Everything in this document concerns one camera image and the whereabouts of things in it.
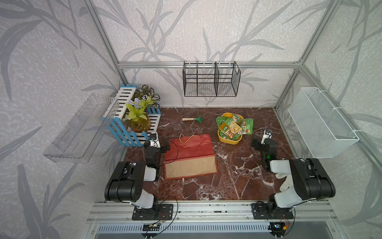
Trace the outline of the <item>red paper bag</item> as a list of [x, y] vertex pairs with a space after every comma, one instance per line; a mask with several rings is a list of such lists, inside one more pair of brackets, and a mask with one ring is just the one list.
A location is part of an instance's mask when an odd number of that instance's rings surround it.
[[169, 140], [165, 153], [164, 178], [175, 180], [216, 174], [216, 156], [209, 134], [184, 136]]

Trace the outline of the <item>green soup packet front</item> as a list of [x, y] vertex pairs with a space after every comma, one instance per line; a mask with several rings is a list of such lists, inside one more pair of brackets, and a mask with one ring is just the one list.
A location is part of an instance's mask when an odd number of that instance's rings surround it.
[[228, 118], [219, 127], [219, 132], [225, 135], [230, 140], [237, 140], [243, 133], [240, 125], [233, 118]]

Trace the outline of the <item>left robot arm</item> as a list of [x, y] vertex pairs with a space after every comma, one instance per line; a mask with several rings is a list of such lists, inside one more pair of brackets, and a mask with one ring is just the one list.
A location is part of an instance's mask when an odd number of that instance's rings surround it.
[[170, 150], [170, 142], [165, 139], [164, 143], [160, 146], [159, 139], [150, 135], [149, 140], [144, 143], [144, 161], [119, 162], [105, 187], [105, 200], [127, 203], [138, 210], [158, 211], [157, 197], [145, 191], [143, 184], [160, 178], [161, 156]]

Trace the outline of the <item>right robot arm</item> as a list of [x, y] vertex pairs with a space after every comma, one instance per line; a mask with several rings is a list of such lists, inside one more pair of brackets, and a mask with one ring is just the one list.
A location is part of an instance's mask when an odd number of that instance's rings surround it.
[[268, 211], [286, 210], [309, 200], [335, 196], [335, 186], [317, 158], [277, 159], [277, 144], [271, 138], [254, 139], [251, 146], [260, 152], [267, 172], [287, 178], [288, 186], [269, 197]]

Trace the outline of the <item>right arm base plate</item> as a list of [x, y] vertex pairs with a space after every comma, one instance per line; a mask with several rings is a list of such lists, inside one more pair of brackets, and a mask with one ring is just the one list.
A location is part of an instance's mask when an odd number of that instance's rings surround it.
[[279, 208], [277, 206], [268, 206], [264, 201], [258, 201], [251, 204], [251, 211], [255, 220], [271, 219], [293, 219], [294, 215], [291, 208]]

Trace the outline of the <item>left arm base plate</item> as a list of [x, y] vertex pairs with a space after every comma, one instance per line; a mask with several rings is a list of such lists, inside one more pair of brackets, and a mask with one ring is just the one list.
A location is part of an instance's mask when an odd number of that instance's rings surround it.
[[151, 209], [134, 208], [133, 221], [167, 221], [172, 220], [174, 213], [173, 204], [158, 204]]

